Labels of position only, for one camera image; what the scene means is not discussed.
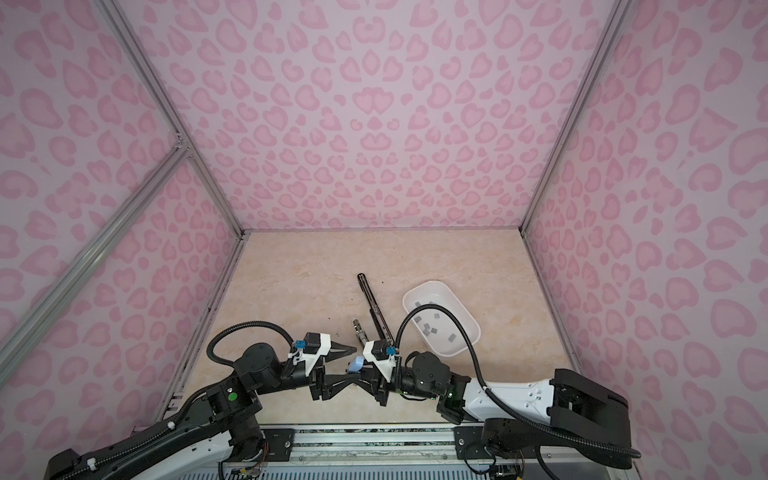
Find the black mounting bracket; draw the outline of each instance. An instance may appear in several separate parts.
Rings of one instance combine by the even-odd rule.
[[[262,429],[264,441],[270,446],[267,462],[288,462],[293,450],[293,429]]]
[[[453,427],[453,442],[456,448],[456,458],[459,460],[493,458],[485,451],[482,442],[482,427]]]

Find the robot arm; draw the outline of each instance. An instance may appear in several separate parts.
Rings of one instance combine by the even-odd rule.
[[[155,480],[214,461],[261,460],[265,440],[255,417],[260,395],[306,386],[314,400],[328,400],[352,384],[381,406],[396,392],[437,399],[437,411],[457,425],[485,422],[486,450],[502,458],[525,446],[561,445],[603,465],[631,468],[627,401],[571,370],[532,383],[484,383],[451,372],[430,352],[412,353],[411,366],[401,366],[396,348],[376,340],[365,345],[357,371],[325,373],[325,361],[355,351],[327,334],[307,333],[281,362],[272,346],[254,344],[227,361],[233,367],[228,377],[195,392],[173,416],[95,452],[61,452],[48,462],[45,480]],[[208,354],[215,357],[212,346]],[[620,453],[596,449],[595,442],[616,445]]]

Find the wire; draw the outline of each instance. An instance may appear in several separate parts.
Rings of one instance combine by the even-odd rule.
[[[464,448],[464,463],[467,465],[467,468],[469,468],[470,470],[472,470],[472,473],[474,473],[475,475],[485,475],[486,473],[490,472],[490,471],[491,471],[491,468],[493,468],[493,467],[496,465],[496,455],[493,455],[492,453],[490,453],[490,452],[489,452],[489,451],[486,449],[486,450],[485,450],[485,453],[487,453],[487,454],[489,454],[491,457],[493,457],[493,463],[492,463],[492,464],[490,464],[490,465],[488,465],[488,468],[487,468],[486,470],[484,470],[484,471],[482,471],[482,470],[475,470],[475,469],[472,467],[472,465],[470,465],[470,464],[469,464],[469,462],[467,461],[467,450],[469,450],[469,447],[471,447],[471,446],[473,446],[473,445],[477,445],[478,443],[479,443],[479,442],[470,443],[469,445],[467,445],[467,446]]]
[[[259,463],[256,464],[257,468],[261,468],[261,465],[264,465],[264,462],[266,461],[266,456],[270,454],[270,444],[269,442],[264,442],[264,455],[262,455],[261,460],[259,460]]]
[[[560,478],[549,469],[547,464],[544,463],[544,459],[541,457],[541,445],[536,445],[536,459],[538,460],[538,464],[541,465],[541,469],[544,470],[544,473],[549,475],[549,478],[552,480],[560,480]]]
[[[210,385],[206,385],[205,387],[198,389],[193,393],[192,395],[187,398],[187,400],[182,404],[181,408],[179,408],[179,411],[168,417],[165,422],[170,423],[173,422],[176,424],[176,427],[179,425],[179,421],[187,415],[187,412],[189,411],[190,407],[192,406],[192,403],[197,400],[198,397],[203,395],[208,389],[216,386],[219,382],[211,383]],[[164,437],[166,434],[172,432],[172,429],[165,428],[156,433],[155,435],[152,435],[148,439],[144,440],[141,443],[137,443],[136,445],[126,448],[125,450],[120,450],[119,452],[115,452],[107,457],[97,459],[94,466],[98,467],[105,463],[111,462],[112,460],[115,460],[120,457],[124,457],[128,455],[129,453],[136,452],[139,449],[144,448],[147,445],[150,445],[157,441],[158,439]],[[81,473],[89,472],[91,469],[89,467],[81,468],[80,470],[75,470],[73,472],[69,472],[67,475],[63,475],[61,477],[57,477],[56,480],[70,480],[71,478],[75,478]]]
[[[206,348],[205,353],[208,355],[208,358],[213,360],[216,363],[220,363],[221,365],[233,366],[234,362],[232,360],[223,359],[214,353],[214,348],[216,347],[216,344],[219,343],[225,336],[230,335],[231,333],[234,333],[237,330],[247,329],[255,326],[278,332],[280,335],[283,336],[286,342],[288,342],[288,347],[293,347],[293,338],[291,338],[291,335],[288,332],[286,332],[282,326],[275,325],[274,323],[271,323],[271,322],[261,322],[258,320],[254,320],[251,322],[237,323],[235,325],[228,326],[226,329],[217,333],[216,336],[213,339],[211,339],[211,341],[208,343],[208,348]]]
[[[522,422],[523,424],[530,426],[534,429],[537,429],[540,432],[546,433],[550,436],[553,436],[557,439],[563,440],[565,442],[571,443],[575,448],[578,447],[586,447],[594,450],[600,450],[602,452],[610,452],[615,455],[626,455],[630,458],[640,458],[641,453],[635,449],[632,448],[626,448],[621,447],[619,445],[612,445],[611,443],[604,443],[604,442],[596,442],[594,440],[585,439],[584,437],[580,437],[579,435],[575,435],[573,433],[567,432],[565,430],[560,429],[554,429],[549,425],[545,425],[543,423],[536,422],[534,420],[531,420],[525,415],[522,415],[517,410],[514,410],[510,406],[508,406],[506,403],[504,403],[499,397],[497,397],[491,389],[485,384],[485,380],[482,378],[482,373],[480,372],[480,362],[478,361],[477,354],[475,353],[475,348],[472,346],[472,342],[469,340],[469,336],[467,335],[467,332],[464,331],[464,327],[462,326],[461,322],[458,321],[458,319],[451,313],[448,309],[446,309],[444,306],[437,305],[436,303],[427,303],[425,305],[417,306],[415,309],[411,310],[411,313],[406,315],[405,319],[400,324],[400,328],[397,331],[397,337],[395,338],[395,345],[394,347],[399,351],[400,349],[400,341],[402,340],[402,334],[406,331],[406,327],[408,326],[408,322],[411,321],[411,319],[419,312],[423,310],[438,310],[445,315],[448,316],[449,319],[456,325],[456,328],[458,328],[458,331],[462,334],[462,338],[464,339],[464,343],[467,345],[467,350],[469,350],[469,355],[472,358],[472,365],[475,367],[475,374],[478,378],[478,383],[481,387],[485,390],[485,394],[495,403],[500,409],[502,409],[507,415],[511,416],[513,419],[518,420],[519,422]],[[395,357],[395,388],[400,389],[400,386],[402,384],[402,357],[400,355]]]
[[[405,396],[402,393],[400,394],[400,396],[403,397],[406,400],[410,400],[411,402],[423,402],[424,400],[429,400],[429,399],[414,399],[413,397]]]

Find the beige marble floor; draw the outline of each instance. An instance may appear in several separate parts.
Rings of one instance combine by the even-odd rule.
[[[208,340],[227,326],[268,320],[294,339],[306,332],[330,333],[358,346],[352,320],[369,335],[376,330],[357,274],[368,277],[376,300],[396,334],[406,312],[402,296],[426,280],[445,282],[477,319],[482,337],[475,349],[483,377],[493,382],[549,378],[568,368],[558,334],[517,230],[414,230],[253,233],[210,329]],[[285,341],[267,329],[245,329],[217,346],[236,359],[253,343],[268,342],[280,358]],[[414,326],[401,350],[426,351]],[[348,359],[329,363],[341,373]],[[446,359],[451,370],[475,376],[467,352]],[[204,351],[185,391],[193,392],[230,373]],[[313,402],[308,389],[261,396],[261,423],[440,422],[435,401],[407,402],[391,395],[386,408],[350,386],[327,402]]]

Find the pink leopard print wall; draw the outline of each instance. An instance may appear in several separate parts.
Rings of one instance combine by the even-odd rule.
[[[245,227],[519,225],[612,0],[122,6]]]
[[[643,0],[535,222],[645,480],[768,476],[768,3]]]
[[[42,478],[146,425],[233,245],[188,164],[0,391],[0,476]]]
[[[173,139],[88,0],[0,5],[0,345]]]

